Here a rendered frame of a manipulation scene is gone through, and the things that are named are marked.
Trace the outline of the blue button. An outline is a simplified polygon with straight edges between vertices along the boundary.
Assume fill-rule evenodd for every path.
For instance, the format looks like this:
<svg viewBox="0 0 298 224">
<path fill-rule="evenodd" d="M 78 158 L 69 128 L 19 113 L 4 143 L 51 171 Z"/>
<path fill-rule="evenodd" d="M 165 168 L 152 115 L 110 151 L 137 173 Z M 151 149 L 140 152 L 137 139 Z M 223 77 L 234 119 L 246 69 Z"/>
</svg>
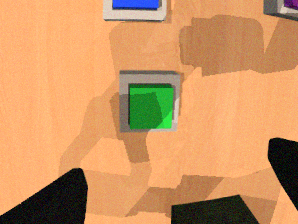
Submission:
<svg viewBox="0 0 298 224">
<path fill-rule="evenodd" d="M 157 22 L 166 20 L 168 0 L 102 0 L 104 22 Z"/>
</svg>

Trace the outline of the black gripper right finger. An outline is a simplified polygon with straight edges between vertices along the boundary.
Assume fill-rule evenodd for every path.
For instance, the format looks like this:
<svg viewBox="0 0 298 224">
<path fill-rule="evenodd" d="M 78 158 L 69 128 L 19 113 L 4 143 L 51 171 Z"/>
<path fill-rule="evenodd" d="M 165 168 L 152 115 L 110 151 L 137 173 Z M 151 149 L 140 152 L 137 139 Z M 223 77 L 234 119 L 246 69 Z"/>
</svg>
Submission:
<svg viewBox="0 0 298 224">
<path fill-rule="evenodd" d="M 270 139 L 267 161 L 298 212 L 298 141 Z"/>
</svg>

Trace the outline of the green button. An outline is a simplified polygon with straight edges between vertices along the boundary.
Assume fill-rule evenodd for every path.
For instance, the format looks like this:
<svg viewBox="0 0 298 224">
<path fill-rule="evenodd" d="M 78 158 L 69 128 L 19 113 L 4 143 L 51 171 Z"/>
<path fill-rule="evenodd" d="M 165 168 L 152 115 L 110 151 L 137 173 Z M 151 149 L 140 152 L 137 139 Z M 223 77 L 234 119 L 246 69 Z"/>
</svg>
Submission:
<svg viewBox="0 0 298 224">
<path fill-rule="evenodd" d="M 120 133 L 177 132 L 180 75 L 120 71 Z"/>
</svg>

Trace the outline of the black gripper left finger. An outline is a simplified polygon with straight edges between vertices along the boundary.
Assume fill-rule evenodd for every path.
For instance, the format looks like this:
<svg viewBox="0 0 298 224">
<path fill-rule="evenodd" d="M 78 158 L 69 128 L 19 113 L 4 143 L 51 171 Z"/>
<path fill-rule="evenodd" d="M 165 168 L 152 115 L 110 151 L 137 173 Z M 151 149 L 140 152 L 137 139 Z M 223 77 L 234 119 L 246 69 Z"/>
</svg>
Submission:
<svg viewBox="0 0 298 224">
<path fill-rule="evenodd" d="M 72 168 L 1 214 L 0 224 L 85 224 L 86 194 L 84 172 Z"/>
</svg>

